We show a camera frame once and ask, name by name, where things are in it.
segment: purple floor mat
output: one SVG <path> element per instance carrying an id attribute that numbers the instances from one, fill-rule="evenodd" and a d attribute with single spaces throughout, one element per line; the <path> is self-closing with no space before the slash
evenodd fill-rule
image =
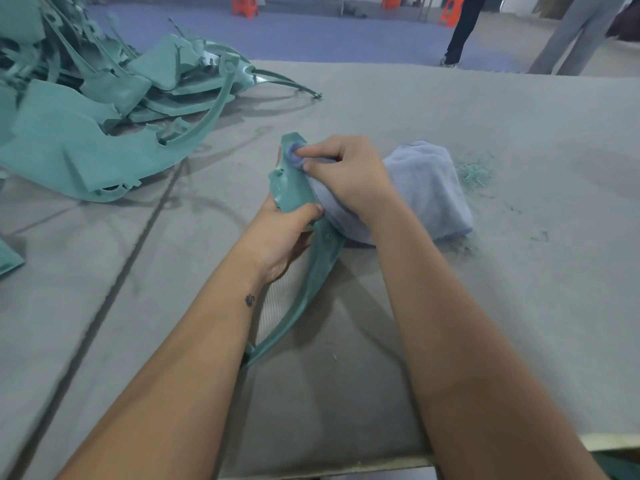
<path id="1" fill-rule="evenodd" d="M 355 20 L 327 16 L 261 13 L 249 20 L 205 7 L 115 4 L 92 6 L 91 16 L 108 31 L 106 15 L 120 19 L 124 39 L 146 50 L 173 27 L 234 47 L 249 59 L 295 62 L 360 62 L 436 66 L 453 29 L 431 23 Z M 480 47 L 473 35 L 461 67 L 501 72 L 523 71 L 511 55 Z"/>

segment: person in gray pants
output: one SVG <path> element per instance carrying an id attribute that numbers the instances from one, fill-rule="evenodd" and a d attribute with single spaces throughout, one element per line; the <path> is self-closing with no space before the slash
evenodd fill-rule
<path id="1" fill-rule="evenodd" d="M 560 25 L 529 69 L 530 74 L 551 74 L 571 42 L 573 48 L 558 69 L 558 75 L 580 75 L 605 39 L 613 19 L 625 0 L 574 0 Z"/>

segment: person's right hand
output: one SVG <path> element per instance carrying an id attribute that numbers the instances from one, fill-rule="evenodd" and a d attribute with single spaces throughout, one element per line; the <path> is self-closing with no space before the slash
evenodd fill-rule
<path id="1" fill-rule="evenodd" d="M 369 225 L 376 209 L 397 195 L 378 151 L 365 136 L 334 135 L 296 152 L 301 158 L 335 158 L 338 163 L 305 162 L 309 176 Z"/>

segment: red stool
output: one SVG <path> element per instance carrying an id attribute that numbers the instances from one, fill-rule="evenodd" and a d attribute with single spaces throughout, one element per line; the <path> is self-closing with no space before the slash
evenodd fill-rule
<path id="1" fill-rule="evenodd" d="M 446 23 L 448 27 L 453 27 L 460 20 L 460 12 L 462 11 L 462 3 L 465 0 L 447 0 L 447 4 L 444 5 L 442 15 L 438 23 Z"/>
<path id="2" fill-rule="evenodd" d="M 245 17 L 253 18 L 258 15 L 258 3 L 255 0 L 231 0 L 232 14 L 244 13 Z"/>
<path id="3" fill-rule="evenodd" d="M 382 3 L 380 3 L 380 8 L 384 8 L 385 10 L 391 10 L 399 6 L 400 0 L 382 0 Z"/>

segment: person's left arm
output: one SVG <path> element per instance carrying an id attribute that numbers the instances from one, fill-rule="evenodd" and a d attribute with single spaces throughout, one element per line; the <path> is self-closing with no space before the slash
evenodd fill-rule
<path id="1" fill-rule="evenodd" d="M 58 480 L 209 480 L 256 297 L 308 247 L 322 209 L 268 197 L 187 313 L 111 405 Z"/>

